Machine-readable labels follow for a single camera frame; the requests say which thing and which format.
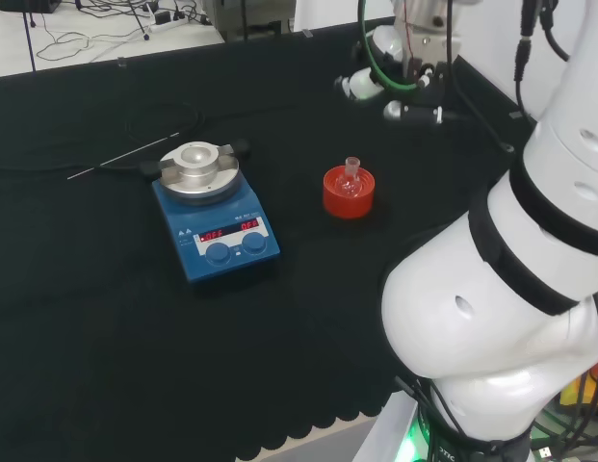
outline black tablecloth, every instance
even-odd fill
[[[355,31],[0,79],[1,166],[100,163],[138,147],[132,112],[155,140],[172,116],[151,104],[191,104],[207,117],[194,139],[251,141],[243,170],[281,247],[190,287],[137,175],[0,172],[1,461],[230,461],[378,412],[396,367],[384,267],[509,159],[476,125],[390,126],[381,102],[339,98]],[[322,207],[325,172],[349,155],[377,184],[358,222]]]

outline gray equipment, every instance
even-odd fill
[[[286,31],[295,15],[296,0],[246,0],[247,25],[265,25],[279,21]],[[241,0],[203,0],[203,10],[226,41],[242,30]]]

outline red cup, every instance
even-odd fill
[[[329,170],[325,175],[325,209],[337,218],[351,219],[365,217],[374,204],[374,176],[364,168],[358,169],[358,179],[362,185],[360,193],[355,197],[348,197],[335,191],[337,178],[344,174],[345,166],[338,166]]]

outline digital display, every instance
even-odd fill
[[[220,238],[221,236],[238,233],[239,231],[248,231],[249,229],[256,228],[258,226],[260,226],[260,223],[258,223],[256,218],[248,219],[247,221],[230,224],[228,226],[224,226],[223,228],[212,229],[211,231],[199,233],[198,237],[202,243],[206,243],[207,241]]]

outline black band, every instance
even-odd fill
[[[437,457],[440,462],[502,462],[503,460],[525,461],[531,451],[530,433],[532,425],[521,435],[507,441],[480,441],[462,436],[444,426],[419,406],[418,424],[427,441],[437,436]]]
[[[517,202],[538,226],[563,243],[598,256],[598,231],[551,203],[533,183],[521,156],[510,169],[510,187]]]
[[[542,282],[512,253],[489,214],[488,191],[472,201],[468,219],[479,255],[516,294],[547,315],[561,315],[579,301],[564,296]]]

